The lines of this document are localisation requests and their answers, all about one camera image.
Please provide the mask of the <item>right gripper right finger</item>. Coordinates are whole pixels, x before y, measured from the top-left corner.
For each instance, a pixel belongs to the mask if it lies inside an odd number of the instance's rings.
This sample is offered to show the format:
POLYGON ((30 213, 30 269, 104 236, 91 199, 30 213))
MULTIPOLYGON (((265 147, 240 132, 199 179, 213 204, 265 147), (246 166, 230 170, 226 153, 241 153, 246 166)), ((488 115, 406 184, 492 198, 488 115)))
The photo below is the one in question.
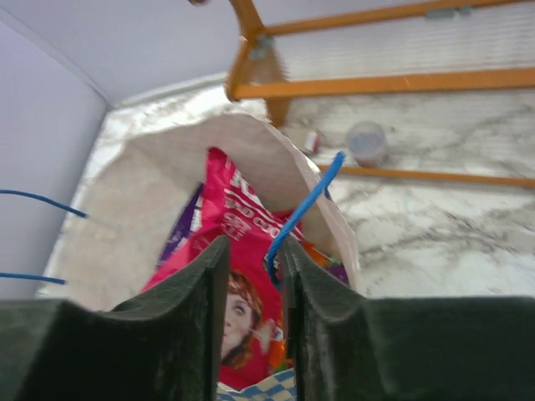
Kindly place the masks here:
POLYGON ((337 322, 310 325, 295 369, 300 400, 531 400, 530 297, 354 295, 337 322))

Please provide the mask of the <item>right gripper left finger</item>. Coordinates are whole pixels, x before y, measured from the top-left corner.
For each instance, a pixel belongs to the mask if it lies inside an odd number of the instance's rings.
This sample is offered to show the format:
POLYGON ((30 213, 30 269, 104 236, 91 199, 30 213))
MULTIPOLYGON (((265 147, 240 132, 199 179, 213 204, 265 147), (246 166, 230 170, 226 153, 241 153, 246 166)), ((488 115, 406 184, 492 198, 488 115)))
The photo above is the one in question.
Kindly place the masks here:
POLYGON ((65 299, 1 304, 4 400, 213 400, 229 240, 108 312, 65 299))

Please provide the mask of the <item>blue checkered paper bag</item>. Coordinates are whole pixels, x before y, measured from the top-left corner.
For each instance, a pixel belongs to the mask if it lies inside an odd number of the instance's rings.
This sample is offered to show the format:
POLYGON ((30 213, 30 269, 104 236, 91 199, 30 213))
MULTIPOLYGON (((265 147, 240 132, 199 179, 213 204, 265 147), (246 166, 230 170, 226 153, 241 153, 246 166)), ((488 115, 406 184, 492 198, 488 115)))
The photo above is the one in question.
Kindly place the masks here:
POLYGON ((354 233, 330 199, 332 175, 322 174, 271 125, 228 114, 125 144, 85 191, 84 217, 66 226, 50 269, 58 282, 43 286, 46 299, 108 312, 149 290, 145 285, 157 272, 171 228, 197 186, 205 184, 210 148, 222 150, 264 208, 283 221, 266 255, 295 240, 356 292, 354 233))

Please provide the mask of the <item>purple snack packet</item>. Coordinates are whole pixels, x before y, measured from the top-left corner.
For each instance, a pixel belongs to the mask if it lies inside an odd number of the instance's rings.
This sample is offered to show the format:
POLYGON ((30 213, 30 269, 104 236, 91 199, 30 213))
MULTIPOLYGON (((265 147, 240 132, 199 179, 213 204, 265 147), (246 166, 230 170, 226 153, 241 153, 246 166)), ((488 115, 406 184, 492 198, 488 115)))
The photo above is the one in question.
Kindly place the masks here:
POLYGON ((181 210, 164 243, 156 263, 159 270, 164 263, 184 245, 189 236, 201 227, 201 204, 204 184, 200 183, 191 194, 189 201, 181 210))

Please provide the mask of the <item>pink chips bag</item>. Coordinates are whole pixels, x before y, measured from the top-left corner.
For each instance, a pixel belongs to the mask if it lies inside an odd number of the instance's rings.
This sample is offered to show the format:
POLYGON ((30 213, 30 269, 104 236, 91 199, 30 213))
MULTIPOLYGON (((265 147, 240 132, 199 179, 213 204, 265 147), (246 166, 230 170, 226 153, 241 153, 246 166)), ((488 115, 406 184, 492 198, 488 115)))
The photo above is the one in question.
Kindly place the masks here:
POLYGON ((230 272, 220 382, 242 390, 271 375, 285 359, 279 291, 263 266, 283 221, 264 208, 232 160, 218 148, 206 158, 200 226, 146 283, 151 288, 197 258, 218 236, 230 239, 230 272))

